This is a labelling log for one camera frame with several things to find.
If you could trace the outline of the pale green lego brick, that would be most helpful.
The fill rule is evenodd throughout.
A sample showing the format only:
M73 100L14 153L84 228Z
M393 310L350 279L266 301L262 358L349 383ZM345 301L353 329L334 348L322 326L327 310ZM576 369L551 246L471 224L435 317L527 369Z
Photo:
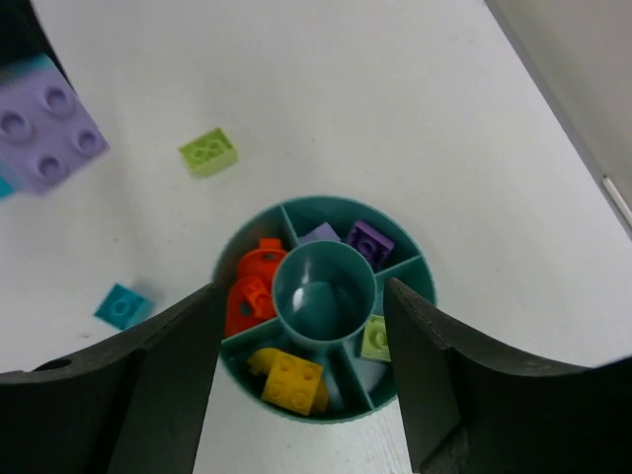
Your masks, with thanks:
M391 361L383 316L371 315L368 318L362 335L360 356L373 361Z

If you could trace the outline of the orange teardrop lego plate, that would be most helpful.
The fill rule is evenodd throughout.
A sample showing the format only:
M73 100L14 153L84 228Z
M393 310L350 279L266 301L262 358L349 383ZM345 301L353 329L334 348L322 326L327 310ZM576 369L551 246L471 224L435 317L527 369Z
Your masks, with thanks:
M276 317L269 288L258 276L239 278L227 298L224 336L232 337Z

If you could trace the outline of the purple butterfly lego piece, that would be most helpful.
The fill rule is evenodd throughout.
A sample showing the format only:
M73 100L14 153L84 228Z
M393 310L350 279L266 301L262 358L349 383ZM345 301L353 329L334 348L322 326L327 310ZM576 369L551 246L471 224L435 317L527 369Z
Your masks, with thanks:
M323 222L322 224L318 225L314 229L310 230L309 232L298 238L298 242L300 244L306 244L309 242L320 240L340 242L341 238L329 222Z

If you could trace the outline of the lavender lego brick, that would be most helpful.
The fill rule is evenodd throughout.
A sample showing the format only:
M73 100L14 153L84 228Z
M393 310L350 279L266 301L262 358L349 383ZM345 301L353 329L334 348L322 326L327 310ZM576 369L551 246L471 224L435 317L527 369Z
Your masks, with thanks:
M56 70L1 87L1 158L24 189L44 194L108 149L107 140Z

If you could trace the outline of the purple lego brick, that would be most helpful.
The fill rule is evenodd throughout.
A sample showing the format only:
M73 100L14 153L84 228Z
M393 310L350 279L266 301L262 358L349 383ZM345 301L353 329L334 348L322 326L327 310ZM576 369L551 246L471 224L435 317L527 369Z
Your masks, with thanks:
M345 243L355 248L378 272L395 248L395 243L363 220L356 221Z

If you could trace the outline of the orange curved lego piece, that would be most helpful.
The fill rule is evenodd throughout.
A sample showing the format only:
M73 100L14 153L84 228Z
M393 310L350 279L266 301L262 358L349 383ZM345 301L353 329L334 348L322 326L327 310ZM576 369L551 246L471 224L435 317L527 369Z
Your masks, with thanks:
M237 278L258 277L267 288L271 288L277 268L286 255L280 239L262 237L258 247L239 260Z

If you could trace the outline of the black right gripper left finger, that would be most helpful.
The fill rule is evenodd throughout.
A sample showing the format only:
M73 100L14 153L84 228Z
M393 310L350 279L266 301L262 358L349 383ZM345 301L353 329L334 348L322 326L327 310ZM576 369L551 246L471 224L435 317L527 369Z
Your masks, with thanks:
M84 350L2 373L2 472L192 472L225 298L209 283Z

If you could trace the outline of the yellow orange lego brick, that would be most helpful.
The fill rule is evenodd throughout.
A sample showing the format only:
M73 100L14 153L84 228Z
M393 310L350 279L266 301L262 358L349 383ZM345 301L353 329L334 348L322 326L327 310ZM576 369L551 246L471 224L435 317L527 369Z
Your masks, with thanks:
M324 367L282 352L267 376L262 399L303 416L324 413L329 405Z

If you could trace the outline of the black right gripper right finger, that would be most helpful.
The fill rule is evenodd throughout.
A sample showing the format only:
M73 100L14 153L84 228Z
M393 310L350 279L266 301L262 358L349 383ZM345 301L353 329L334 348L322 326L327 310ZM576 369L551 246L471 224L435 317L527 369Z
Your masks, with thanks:
M416 473L627 473L631 361L583 367L502 343L397 278L386 330Z

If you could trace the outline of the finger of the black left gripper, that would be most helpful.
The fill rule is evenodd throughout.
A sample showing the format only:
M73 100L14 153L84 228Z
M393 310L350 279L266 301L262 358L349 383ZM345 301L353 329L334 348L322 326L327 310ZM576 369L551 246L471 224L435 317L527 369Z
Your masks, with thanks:
M1 0L1 84L56 70L68 78L29 0Z

